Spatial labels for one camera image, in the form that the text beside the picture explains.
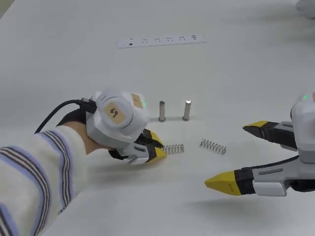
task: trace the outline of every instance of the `spring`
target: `spring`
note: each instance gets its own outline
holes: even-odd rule
[[[206,139],[201,139],[200,146],[207,148],[209,150],[215,151],[215,152],[220,153],[220,154],[225,154],[225,152],[226,152],[225,146],[223,146],[221,144],[217,144],[217,143],[209,141],[209,140],[206,140]]]
[[[184,144],[167,145],[161,148],[167,154],[177,154],[185,151]]]

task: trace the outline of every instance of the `screw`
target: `screw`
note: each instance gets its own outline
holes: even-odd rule
[[[159,117],[158,117],[159,122],[165,122],[165,102],[160,101],[159,102]]]
[[[191,100],[186,100],[183,121],[189,121]]]

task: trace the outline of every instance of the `black strap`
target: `black strap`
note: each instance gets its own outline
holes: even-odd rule
[[[64,118],[62,118],[62,120],[57,124],[57,126],[63,125],[70,121],[77,121],[82,124],[87,124],[86,111],[79,108],[68,113],[67,115],[64,116]]]
[[[114,150],[108,150],[108,153],[114,158],[114,159],[118,159],[118,160],[124,160],[126,159],[128,156],[121,156],[119,154],[119,152],[114,149]]]

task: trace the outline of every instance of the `striped sleeve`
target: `striped sleeve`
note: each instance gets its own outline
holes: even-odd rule
[[[86,151],[59,126],[0,148],[0,235],[39,235],[86,183]]]

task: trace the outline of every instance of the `white power strip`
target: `white power strip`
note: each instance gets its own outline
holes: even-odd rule
[[[206,40],[199,34],[136,37],[118,40],[118,48],[138,48],[205,42]]]

